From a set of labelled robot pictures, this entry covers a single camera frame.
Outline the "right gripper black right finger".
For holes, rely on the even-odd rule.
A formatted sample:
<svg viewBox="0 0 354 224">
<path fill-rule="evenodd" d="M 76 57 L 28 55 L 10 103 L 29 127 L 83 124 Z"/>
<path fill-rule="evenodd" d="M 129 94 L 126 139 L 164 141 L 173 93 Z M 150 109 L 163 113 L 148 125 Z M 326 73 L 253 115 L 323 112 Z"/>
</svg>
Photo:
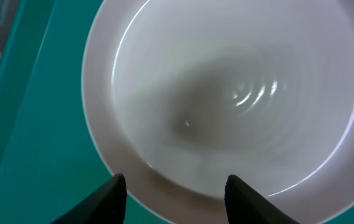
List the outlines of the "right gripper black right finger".
<svg viewBox="0 0 354 224">
<path fill-rule="evenodd" d="M 224 202 L 229 224 L 298 224 L 237 175 L 228 176 Z"/>
</svg>

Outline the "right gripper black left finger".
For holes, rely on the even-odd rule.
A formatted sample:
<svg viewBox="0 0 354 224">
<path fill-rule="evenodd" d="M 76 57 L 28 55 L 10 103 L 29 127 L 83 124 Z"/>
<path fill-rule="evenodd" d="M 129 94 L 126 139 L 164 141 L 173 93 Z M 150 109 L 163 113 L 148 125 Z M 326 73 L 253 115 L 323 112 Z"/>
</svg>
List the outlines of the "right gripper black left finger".
<svg viewBox="0 0 354 224">
<path fill-rule="evenodd" d="M 110 180 L 87 196 L 53 224 L 123 224 L 126 213 L 127 188 L 123 174 Z"/>
</svg>

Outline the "small pink plate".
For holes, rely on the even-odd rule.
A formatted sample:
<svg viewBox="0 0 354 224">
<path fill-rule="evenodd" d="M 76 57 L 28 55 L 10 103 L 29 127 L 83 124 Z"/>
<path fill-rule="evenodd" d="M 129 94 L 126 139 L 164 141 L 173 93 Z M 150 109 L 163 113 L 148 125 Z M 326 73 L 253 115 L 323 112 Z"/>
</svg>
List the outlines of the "small pink plate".
<svg viewBox="0 0 354 224">
<path fill-rule="evenodd" d="M 223 195 L 273 196 L 331 160 L 354 120 L 354 35 L 339 1 L 148 1 L 112 67 L 113 111 L 146 164 Z"/>
</svg>

